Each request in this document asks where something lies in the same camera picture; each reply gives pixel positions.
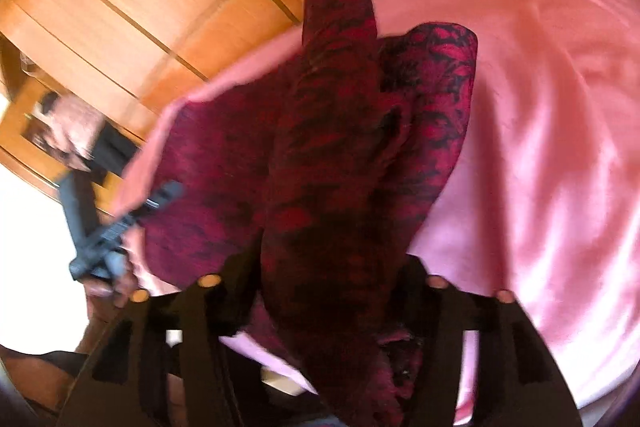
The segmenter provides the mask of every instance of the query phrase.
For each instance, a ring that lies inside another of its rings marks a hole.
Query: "round bolt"
[[[213,286],[218,286],[221,282],[222,278],[220,275],[210,273],[209,275],[203,275],[198,279],[198,286],[201,288],[213,288]]]
[[[502,304],[513,304],[516,301],[516,296],[510,290],[500,290],[495,294],[495,298]]]
[[[449,281],[439,275],[430,275],[427,277],[427,284],[436,290],[444,290],[444,288],[449,286]]]
[[[134,291],[131,296],[131,302],[145,302],[146,300],[148,300],[148,298],[150,297],[149,292],[147,290],[136,290]]]

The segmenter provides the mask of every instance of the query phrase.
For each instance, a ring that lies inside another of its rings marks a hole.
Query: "dark red garment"
[[[247,332],[351,427],[402,420],[412,380],[394,381],[380,333],[460,154],[476,49],[462,26],[379,39],[371,0],[305,0],[300,53],[187,104],[156,171],[156,185],[177,179],[186,194],[145,224],[151,271],[186,287],[264,229],[264,306]],[[414,376],[416,356],[403,359]]]

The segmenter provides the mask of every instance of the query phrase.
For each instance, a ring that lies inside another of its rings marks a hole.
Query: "black pants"
[[[94,159],[86,162],[86,165],[92,171],[101,168],[122,176],[122,171],[136,152],[138,146],[107,122],[95,141],[92,151]]]

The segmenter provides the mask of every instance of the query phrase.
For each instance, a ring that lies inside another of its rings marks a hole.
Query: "pink tablecloth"
[[[411,252],[461,289],[513,289],[578,405],[640,358],[640,0],[375,0],[380,33],[456,22],[479,39],[472,116],[460,161]],[[191,93],[209,100],[300,45],[293,29]],[[145,198],[185,99],[167,107],[127,169],[114,211]],[[128,238],[143,285],[175,289]],[[234,349],[302,382],[247,335]],[[460,415],[470,410],[468,343]]]

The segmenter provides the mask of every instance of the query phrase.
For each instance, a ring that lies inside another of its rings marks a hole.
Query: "pink cloth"
[[[640,358],[640,0],[374,0],[380,34],[453,21],[478,35],[462,155],[410,253],[465,291],[516,292],[579,406]],[[127,168],[114,212],[142,201],[185,100],[257,78],[300,46],[293,29],[172,103]],[[128,237],[153,293],[143,237]],[[459,417],[470,411],[469,336]],[[247,335],[240,353],[305,385]]]

